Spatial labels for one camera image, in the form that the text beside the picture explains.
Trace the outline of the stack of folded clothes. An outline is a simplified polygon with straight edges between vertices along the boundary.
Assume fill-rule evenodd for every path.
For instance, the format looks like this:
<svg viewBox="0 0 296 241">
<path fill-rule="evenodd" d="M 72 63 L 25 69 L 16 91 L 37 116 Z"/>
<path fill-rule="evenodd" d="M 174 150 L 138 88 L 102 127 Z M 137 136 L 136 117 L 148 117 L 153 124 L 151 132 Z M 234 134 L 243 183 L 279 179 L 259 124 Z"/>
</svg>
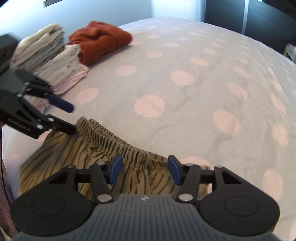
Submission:
<svg viewBox="0 0 296 241">
<path fill-rule="evenodd" d="M 82 80 L 89 68 L 78 58 L 80 45 L 66 45 L 59 24 L 50 24 L 20 41 L 10 68 L 25 70 L 48 82 L 57 95 L 64 94 Z"/>
</svg>

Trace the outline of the rust red folded garment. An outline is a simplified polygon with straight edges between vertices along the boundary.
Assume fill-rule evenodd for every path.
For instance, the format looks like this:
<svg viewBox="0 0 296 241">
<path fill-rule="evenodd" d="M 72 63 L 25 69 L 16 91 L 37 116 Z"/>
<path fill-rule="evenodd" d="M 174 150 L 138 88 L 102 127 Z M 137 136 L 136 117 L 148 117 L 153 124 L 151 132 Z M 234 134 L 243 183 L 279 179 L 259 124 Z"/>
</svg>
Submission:
<svg viewBox="0 0 296 241">
<path fill-rule="evenodd" d="M 86 27 L 76 30 L 68 39 L 69 45 L 80 46 L 80 62 L 91 66 L 103 55 L 129 45 L 132 35 L 114 25 L 91 21 Z"/>
</svg>

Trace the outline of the grey pink-dotted bed cover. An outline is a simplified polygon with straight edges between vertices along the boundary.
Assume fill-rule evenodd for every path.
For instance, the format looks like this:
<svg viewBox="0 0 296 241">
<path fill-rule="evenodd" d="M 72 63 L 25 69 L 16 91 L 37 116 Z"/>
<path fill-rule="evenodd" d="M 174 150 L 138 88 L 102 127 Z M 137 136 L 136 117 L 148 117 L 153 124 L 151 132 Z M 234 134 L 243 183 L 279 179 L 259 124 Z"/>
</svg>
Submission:
<svg viewBox="0 0 296 241">
<path fill-rule="evenodd" d="M 280 206 L 274 234 L 295 239 L 295 64 L 259 41 L 214 25 L 157 18 L 123 25 L 125 48 L 80 66 L 55 92 L 78 125 L 38 139 L 3 129 L 3 160 L 17 198 L 67 165 L 86 169 L 120 153 L 115 194 L 177 194 L 166 159 L 221 165 Z"/>
</svg>

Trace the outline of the white nightstand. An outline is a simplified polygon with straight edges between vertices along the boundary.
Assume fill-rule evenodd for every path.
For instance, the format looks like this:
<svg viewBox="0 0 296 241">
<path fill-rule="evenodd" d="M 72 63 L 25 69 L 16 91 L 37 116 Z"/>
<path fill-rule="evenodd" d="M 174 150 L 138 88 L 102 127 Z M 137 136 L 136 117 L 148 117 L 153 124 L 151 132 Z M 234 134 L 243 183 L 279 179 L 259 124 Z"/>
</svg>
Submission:
<svg viewBox="0 0 296 241">
<path fill-rule="evenodd" d="M 283 55 L 290 58 L 293 62 L 296 59 L 296 48 L 291 43 L 286 44 Z"/>
</svg>

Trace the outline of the black sliding wardrobe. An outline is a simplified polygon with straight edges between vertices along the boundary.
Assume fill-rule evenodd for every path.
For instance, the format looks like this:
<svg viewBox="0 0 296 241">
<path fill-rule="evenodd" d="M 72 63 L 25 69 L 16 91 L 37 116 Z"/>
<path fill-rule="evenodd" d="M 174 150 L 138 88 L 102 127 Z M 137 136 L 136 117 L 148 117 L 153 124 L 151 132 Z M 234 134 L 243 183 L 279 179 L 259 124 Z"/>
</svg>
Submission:
<svg viewBox="0 0 296 241">
<path fill-rule="evenodd" d="M 283 53 L 286 44 L 295 42 L 295 1 L 205 1 L 204 22 Z"/>
</svg>

